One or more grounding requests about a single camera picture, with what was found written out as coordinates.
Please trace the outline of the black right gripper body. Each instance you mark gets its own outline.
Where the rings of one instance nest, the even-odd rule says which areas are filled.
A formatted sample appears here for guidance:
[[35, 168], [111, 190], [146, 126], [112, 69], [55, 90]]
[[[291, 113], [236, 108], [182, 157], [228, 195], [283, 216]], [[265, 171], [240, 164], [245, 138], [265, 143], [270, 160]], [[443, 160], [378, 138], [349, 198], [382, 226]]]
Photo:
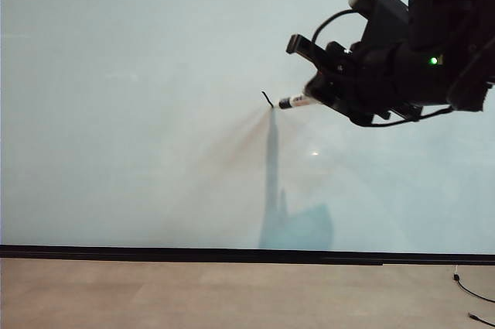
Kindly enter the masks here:
[[323, 58], [323, 104], [358, 126], [391, 117], [391, 56], [387, 47], [345, 49], [332, 41]]

